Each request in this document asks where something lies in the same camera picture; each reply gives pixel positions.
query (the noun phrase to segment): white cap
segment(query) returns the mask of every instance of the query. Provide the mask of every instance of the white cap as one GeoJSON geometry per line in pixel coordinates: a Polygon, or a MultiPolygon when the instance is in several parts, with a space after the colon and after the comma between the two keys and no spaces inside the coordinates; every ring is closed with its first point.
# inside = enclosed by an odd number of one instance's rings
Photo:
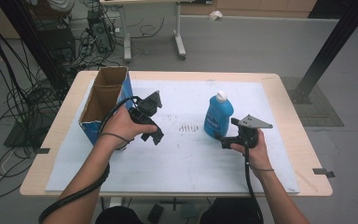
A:
{"type": "Polygon", "coordinates": [[[219,103],[224,103],[227,100],[227,94],[223,91],[218,91],[216,94],[216,100],[219,103]]]}

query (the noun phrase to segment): white paper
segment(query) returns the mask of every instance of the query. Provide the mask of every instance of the white paper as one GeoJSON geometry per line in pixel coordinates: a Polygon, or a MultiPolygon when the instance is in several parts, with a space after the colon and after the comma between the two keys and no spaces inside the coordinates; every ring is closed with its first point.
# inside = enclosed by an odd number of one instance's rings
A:
{"type": "MultiPolygon", "coordinates": [[[[152,120],[164,132],[155,146],[150,137],[137,136],[127,149],[115,151],[110,160],[110,175],[103,183],[105,192],[136,193],[243,193],[249,192],[244,172],[244,157],[222,149],[219,141],[203,131],[209,99],[217,91],[227,93],[234,107],[232,118],[248,114],[271,123],[263,130],[268,155],[285,190],[299,193],[296,177],[287,157],[278,127],[261,83],[221,81],[139,81],[131,82],[134,95],[145,98],[159,91],[162,108],[152,120]]],[[[64,190],[92,149],[78,125],[78,118],[90,91],[84,96],[66,135],[46,190],[64,190]]],[[[227,136],[238,135],[229,125],[227,136]]],[[[263,192],[251,172],[254,192],[263,192]]]]}

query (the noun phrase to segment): table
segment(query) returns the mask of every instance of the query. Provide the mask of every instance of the table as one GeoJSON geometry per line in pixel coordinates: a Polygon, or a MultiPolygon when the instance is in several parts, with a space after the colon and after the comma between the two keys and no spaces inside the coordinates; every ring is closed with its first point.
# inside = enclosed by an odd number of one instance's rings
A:
{"type": "MultiPolygon", "coordinates": [[[[58,149],[66,136],[72,118],[78,109],[88,85],[98,71],[80,72],[69,90],[56,119],[46,136],[42,147],[50,148],[49,154],[38,154],[25,177],[21,194],[59,195],[58,191],[45,191],[48,178],[53,169],[58,149]]],[[[238,82],[260,82],[280,129],[288,157],[296,174],[300,192],[296,196],[329,196],[332,188],[325,175],[315,175],[313,168],[322,168],[309,138],[301,125],[287,92],[277,75],[250,73],[201,73],[201,72],[145,72],[130,71],[132,80],[216,80],[238,82]]]]}
{"type": "Polygon", "coordinates": [[[126,16],[127,13],[132,11],[135,14],[156,16],[161,11],[169,11],[170,15],[176,17],[176,28],[173,31],[173,36],[176,41],[179,55],[185,59],[186,51],[183,45],[182,37],[180,35],[180,2],[177,0],[101,0],[103,6],[116,6],[120,14],[121,25],[124,33],[124,62],[129,63],[131,61],[131,37],[127,32],[126,16]]]}

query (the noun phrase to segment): open box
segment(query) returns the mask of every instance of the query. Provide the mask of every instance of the open box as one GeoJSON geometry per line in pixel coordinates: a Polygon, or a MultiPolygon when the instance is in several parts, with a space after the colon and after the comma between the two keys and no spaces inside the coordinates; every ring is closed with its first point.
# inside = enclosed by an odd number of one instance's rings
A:
{"type": "MultiPolygon", "coordinates": [[[[94,145],[104,116],[124,98],[132,96],[128,67],[104,67],[89,92],[89,98],[80,115],[79,124],[94,145]]],[[[126,103],[129,109],[132,101],[126,103]]]]}

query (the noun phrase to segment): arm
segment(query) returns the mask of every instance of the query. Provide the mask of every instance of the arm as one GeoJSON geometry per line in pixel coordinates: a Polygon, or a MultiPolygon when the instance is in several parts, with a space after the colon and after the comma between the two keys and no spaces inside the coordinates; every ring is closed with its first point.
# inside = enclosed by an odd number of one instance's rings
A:
{"type": "MultiPolygon", "coordinates": [[[[231,148],[244,153],[244,147],[231,144],[231,148]]],[[[292,199],[287,195],[281,181],[273,171],[267,154],[267,146],[264,134],[258,130],[258,143],[255,148],[249,150],[249,161],[255,176],[260,180],[266,194],[269,208],[275,223],[309,223],[292,199]]]]}
{"type": "MultiPolygon", "coordinates": [[[[122,106],[106,123],[103,132],[114,133],[125,139],[131,140],[139,133],[153,133],[156,130],[157,127],[154,125],[141,125],[132,122],[127,109],[122,106]]],[[[78,192],[94,183],[103,174],[112,153],[124,143],[123,140],[112,135],[102,135],[94,145],[80,170],[62,192],[59,199],[78,192]]],[[[92,214],[94,213],[99,192],[100,189],[96,189],[92,193],[68,203],[64,207],[54,211],[43,223],[89,224],[92,219],[92,214]]]]}

